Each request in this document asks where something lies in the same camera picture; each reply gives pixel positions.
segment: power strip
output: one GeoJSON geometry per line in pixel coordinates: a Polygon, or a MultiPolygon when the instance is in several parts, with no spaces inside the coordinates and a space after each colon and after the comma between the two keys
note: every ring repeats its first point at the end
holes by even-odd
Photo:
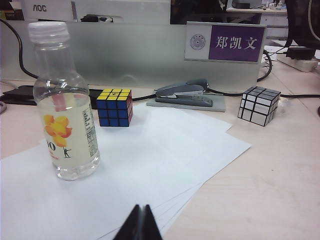
{"type": "Polygon", "coordinates": [[[318,62],[315,60],[296,60],[287,57],[285,54],[277,54],[276,59],[290,67],[306,73],[312,72],[318,66],[318,62]]]}

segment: purple name plate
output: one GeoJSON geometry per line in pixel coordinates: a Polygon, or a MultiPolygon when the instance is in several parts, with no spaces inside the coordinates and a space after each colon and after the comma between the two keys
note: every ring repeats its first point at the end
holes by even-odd
{"type": "Polygon", "coordinates": [[[213,25],[209,60],[257,62],[264,27],[213,25]]]}

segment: bottle cap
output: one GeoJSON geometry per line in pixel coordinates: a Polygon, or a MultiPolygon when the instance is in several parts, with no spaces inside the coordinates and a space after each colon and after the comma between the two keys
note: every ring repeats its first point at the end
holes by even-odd
{"type": "Polygon", "coordinates": [[[38,21],[28,24],[31,42],[39,44],[62,43],[69,40],[69,32],[63,21],[38,21]]]}

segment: blue cube face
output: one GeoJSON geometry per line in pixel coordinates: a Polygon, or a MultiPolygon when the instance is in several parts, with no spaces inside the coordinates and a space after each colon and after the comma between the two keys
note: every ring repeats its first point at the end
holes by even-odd
{"type": "Polygon", "coordinates": [[[108,117],[108,110],[98,109],[98,116],[99,116],[99,118],[107,118],[108,117]]]}
{"type": "Polygon", "coordinates": [[[99,118],[99,124],[101,127],[109,127],[109,120],[108,118],[99,118]]]}
{"type": "Polygon", "coordinates": [[[108,115],[109,115],[109,118],[117,118],[118,117],[117,110],[108,110],[108,115]]]}
{"type": "Polygon", "coordinates": [[[127,118],[119,119],[119,127],[129,127],[129,120],[127,118]]]}
{"type": "Polygon", "coordinates": [[[118,110],[118,116],[121,119],[127,119],[128,118],[128,111],[127,110],[118,110]]]}
{"type": "Polygon", "coordinates": [[[97,100],[96,106],[98,109],[106,109],[107,108],[107,102],[106,100],[97,100]]]}
{"type": "Polygon", "coordinates": [[[117,118],[110,118],[109,122],[111,127],[119,127],[119,122],[117,118]]]}
{"type": "Polygon", "coordinates": [[[108,109],[117,109],[116,101],[108,100],[106,104],[108,109]]]}
{"type": "Polygon", "coordinates": [[[127,102],[126,101],[116,101],[118,109],[127,109],[127,102]]]}

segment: stapler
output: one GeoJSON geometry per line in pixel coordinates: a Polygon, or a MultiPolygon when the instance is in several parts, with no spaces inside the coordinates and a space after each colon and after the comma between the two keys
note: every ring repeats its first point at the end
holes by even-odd
{"type": "Polygon", "coordinates": [[[155,101],[169,104],[212,107],[212,99],[204,96],[204,91],[208,88],[209,84],[205,79],[176,83],[156,90],[155,101]]]}

